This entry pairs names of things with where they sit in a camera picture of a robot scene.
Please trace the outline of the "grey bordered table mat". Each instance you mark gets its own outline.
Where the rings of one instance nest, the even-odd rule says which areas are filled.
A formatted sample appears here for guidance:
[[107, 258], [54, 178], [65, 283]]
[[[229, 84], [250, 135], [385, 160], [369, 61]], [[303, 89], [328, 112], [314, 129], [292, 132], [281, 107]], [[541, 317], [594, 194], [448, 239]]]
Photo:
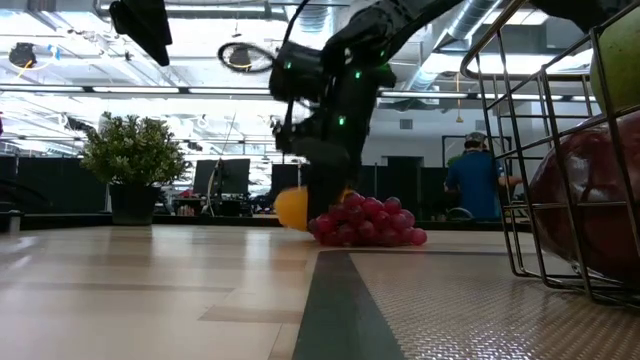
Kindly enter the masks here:
[[640, 360], [640, 312], [518, 278], [503, 254], [323, 251], [293, 360]]

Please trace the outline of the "black room partition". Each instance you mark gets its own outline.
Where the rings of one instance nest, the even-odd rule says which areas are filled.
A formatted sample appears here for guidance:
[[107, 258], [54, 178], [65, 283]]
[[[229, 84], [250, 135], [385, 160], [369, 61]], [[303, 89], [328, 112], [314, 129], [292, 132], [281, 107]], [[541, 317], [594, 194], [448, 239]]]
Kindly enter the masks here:
[[283, 190], [305, 185], [306, 164], [273, 164], [270, 195], [275, 199]]
[[79, 159], [0, 156], [0, 211], [91, 214], [105, 199], [106, 185]]

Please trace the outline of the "green apple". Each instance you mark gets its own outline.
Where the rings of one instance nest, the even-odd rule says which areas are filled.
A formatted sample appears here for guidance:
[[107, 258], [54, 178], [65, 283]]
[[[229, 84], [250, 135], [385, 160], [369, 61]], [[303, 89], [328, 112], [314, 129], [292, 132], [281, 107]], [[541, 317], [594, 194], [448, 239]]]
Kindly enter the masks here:
[[640, 5], [599, 37], [606, 83], [615, 110], [640, 104]]

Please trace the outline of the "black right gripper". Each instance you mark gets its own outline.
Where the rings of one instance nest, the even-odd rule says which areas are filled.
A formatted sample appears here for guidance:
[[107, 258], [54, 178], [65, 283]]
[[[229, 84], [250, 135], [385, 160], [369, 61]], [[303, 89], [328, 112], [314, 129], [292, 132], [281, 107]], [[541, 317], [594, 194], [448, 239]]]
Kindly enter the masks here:
[[307, 169], [307, 219], [340, 202], [357, 182], [365, 143], [365, 86], [333, 86], [311, 115], [294, 123], [292, 112], [273, 126], [276, 149], [310, 161]]

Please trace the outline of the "green potted plant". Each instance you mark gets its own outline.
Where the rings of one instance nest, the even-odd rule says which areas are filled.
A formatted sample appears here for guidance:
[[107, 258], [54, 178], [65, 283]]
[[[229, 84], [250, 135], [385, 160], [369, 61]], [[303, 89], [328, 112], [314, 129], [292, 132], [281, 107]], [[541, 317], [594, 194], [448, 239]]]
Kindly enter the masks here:
[[87, 132], [81, 164], [108, 185], [112, 221], [125, 226], [151, 224], [161, 188], [189, 169], [166, 122], [110, 112]]

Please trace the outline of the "long light strip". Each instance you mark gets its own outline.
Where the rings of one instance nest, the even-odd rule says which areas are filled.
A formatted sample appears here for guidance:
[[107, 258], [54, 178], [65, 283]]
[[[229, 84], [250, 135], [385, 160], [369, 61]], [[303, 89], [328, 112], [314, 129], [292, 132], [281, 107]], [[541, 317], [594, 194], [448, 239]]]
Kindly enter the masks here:
[[[267, 88], [222, 88], [222, 87], [150, 87], [150, 86], [72, 86], [0, 84], [0, 93], [70, 94], [71, 96], [132, 96], [132, 97], [179, 97], [196, 96], [212, 98], [271, 98]], [[379, 91], [383, 99], [464, 99], [480, 100], [480, 93]]]

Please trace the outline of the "person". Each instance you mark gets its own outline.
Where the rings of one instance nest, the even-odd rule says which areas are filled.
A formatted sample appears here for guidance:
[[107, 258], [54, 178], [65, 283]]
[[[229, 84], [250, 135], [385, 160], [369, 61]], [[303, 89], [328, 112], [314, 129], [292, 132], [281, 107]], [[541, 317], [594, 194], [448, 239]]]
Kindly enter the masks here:
[[500, 215], [499, 187], [521, 184], [519, 176], [508, 176], [502, 164], [487, 149], [487, 136], [471, 132], [465, 136], [464, 152], [448, 169], [447, 192], [459, 194], [459, 206], [474, 219], [496, 220]]

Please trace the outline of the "yellow orange mango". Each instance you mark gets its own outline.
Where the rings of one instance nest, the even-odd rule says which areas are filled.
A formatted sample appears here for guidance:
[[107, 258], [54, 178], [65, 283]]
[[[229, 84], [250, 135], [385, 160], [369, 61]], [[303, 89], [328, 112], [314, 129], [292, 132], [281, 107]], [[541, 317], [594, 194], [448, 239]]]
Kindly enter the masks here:
[[[347, 188], [340, 202], [355, 191]], [[324, 213], [316, 218], [308, 220], [307, 215], [307, 187], [299, 186], [283, 190], [274, 201], [274, 209], [280, 224], [286, 228], [307, 231], [311, 233], [329, 233], [336, 229], [336, 221], [329, 214]]]

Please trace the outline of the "silver ventilation duct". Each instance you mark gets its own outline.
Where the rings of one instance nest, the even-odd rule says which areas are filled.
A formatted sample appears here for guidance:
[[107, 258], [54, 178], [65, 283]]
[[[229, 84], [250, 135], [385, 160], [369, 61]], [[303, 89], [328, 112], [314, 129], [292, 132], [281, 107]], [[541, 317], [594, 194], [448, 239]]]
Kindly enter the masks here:
[[499, 5], [499, 0], [459, 0], [451, 9], [424, 27], [420, 42], [420, 67], [405, 84], [409, 91], [425, 92], [442, 72], [447, 72], [449, 60], [434, 54], [445, 40], [470, 43], [471, 37]]
[[333, 32], [333, 10], [327, 6], [306, 5], [297, 19], [303, 33], [327, 35]]

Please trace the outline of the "black computer monitors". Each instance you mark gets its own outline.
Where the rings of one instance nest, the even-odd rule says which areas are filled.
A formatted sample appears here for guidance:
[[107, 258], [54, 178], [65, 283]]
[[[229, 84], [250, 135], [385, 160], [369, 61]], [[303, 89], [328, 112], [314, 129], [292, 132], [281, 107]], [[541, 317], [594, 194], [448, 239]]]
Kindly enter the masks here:
[[199, 160], [193, 184], [193, 192], [205, 195], [208, 191], [209, 179], [214, 175], [210, 194], [246, 194], [249, 192], [250, 160]]

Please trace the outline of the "dark red fruit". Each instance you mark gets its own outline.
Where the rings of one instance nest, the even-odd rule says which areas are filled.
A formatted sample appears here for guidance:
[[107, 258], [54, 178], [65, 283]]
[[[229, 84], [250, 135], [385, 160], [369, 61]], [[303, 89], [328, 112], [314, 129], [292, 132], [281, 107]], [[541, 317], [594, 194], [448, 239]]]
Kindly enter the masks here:
[[[619, 118], [618, 129], [640, 219], [640, 110]], [[640, 255], [623, 204], [625, 188], [608, 126], [603, 123], [564, 137], [561, 152], [572, 199], [579, 204], [576, 216], [587, 267], [640, 288]], [[535, 212], [542, 248], [575, 262], [566, 194], [553, 151], [539, 165], [529, 188], [532, 203], [558, 205]]]

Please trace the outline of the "red grape bunch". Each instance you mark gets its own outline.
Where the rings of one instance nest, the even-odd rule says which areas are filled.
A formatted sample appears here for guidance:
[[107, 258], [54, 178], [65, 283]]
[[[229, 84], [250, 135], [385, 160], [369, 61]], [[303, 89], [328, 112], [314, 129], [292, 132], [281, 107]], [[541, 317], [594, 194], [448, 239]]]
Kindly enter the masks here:
[[428, 240], [398, 198], [381, 201], [355, 191], [346, 191], [326, 213], [311, 219], [308, 230], [321, 245], [333, 247], [422, 246]]

